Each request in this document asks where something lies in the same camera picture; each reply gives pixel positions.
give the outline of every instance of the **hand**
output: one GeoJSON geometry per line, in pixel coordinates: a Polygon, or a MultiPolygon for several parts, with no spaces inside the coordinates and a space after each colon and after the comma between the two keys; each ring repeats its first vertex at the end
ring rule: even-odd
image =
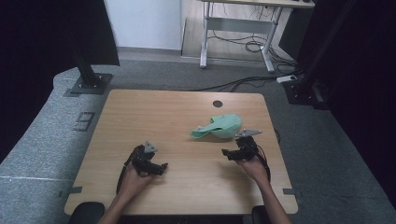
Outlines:
{"type": "Polygon", "coordinates": [[[111,205],[105,211],[98,223],[116,224],[121,216],[125,206],[136,196],[143,188],[155,178],[156,175],[140,176],[134,166],[130,163],[125,169],[120,191],[114,198],[111,205]]]}
{"type": "Polygon", "coordinates": [[[156,175],[140,176],[130,163],[124,173],[124,177],[117,195],[124,203],[129,203],[134,196],[142,191],[156,175]]]}
{"type": "Polygon", "coordinates": [[[268,181],[267,172],[265,171],[262,162],[257,156],[254,156],[253,159],[251,159],[250,161],[237,161],[236,163],[242,166],[242,168],[245,170],[247,175],[250,176],[250,178],[252,178],[256,182],[263,180],[268,181]]]}

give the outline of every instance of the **green cloth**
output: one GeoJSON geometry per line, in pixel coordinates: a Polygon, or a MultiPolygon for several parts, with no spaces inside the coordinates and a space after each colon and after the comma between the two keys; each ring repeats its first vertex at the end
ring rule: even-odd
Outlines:
{"type": "Polygon", "coordinates": [[[206,127],[198,127],[190,132],[193,138],[202,138],[208,133],[214,134],[218,138],[235,137],[241,127],[242,120],[235,114],[215,116],[210,119],[211,124],[206,127]]]}

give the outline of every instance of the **gray carpet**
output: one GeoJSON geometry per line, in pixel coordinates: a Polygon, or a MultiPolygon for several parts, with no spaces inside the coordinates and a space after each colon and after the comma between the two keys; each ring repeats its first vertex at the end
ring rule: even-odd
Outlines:
{"type": "MultiPolygon", "coordinates": [[[[114,75],[104,95],[64,97],[77,69],[54,79],[47,103],[0,165],[0,223],[67,223],[67,191],[110,90],[188,91],[266,76],[262,68],[243,66],[120,63],[93,67],[114,75]],[[95,113],[87,132],[74,131],[81,112],[95,113]]],[[[299,205],[291,215],[294,223],[395,223],[394,208],[330,111],[290,105],[276,82],[253,84],[260,87],[242,85],[237,91],[265,97],[299,205]]]]}

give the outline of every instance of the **table top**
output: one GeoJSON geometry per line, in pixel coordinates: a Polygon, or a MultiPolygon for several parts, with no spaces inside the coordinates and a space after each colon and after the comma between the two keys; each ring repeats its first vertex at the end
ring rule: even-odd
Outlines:
{"type": "Polygon", "coordinates": [[[257,185],[221,149],[237,149],[234,139],[208,134],[192,139],[189,132],[206,126],[210,118],[237,114],[243,129],[254,135],[271,168],[274,192],[289,214],[298,206],[291,189],[276,134],[264,98],[256,93],[114,90],[106,100],[74,188],[65,205],[66,214],[83,202],[100,202],[106,208],[116,195],[123,163],[133,149],[150,141],[158,148],[151,160],[168,162],[165,173],[141,192],[124,215],[250,214],[262,204],[257,185]],[[221,101],[222,107],[214,107],[221,101]]]}
{"type": "Polygon", "coordinates": [[[309,3],[292,0],[200,0],[202,2],[226,3],[226,4],[241,4],[241,5],[255,5],[268,7],[304,7],[311,8],[315,3],[311,0],[309,3]]]}

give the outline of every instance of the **white wall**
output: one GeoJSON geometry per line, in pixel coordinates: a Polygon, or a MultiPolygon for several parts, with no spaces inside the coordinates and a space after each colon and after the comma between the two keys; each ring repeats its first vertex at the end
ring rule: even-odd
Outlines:
{"type": "Polygon", "coordinates": [[[181,49],[182,0],[105,0],[117,47],[181,49]]]}

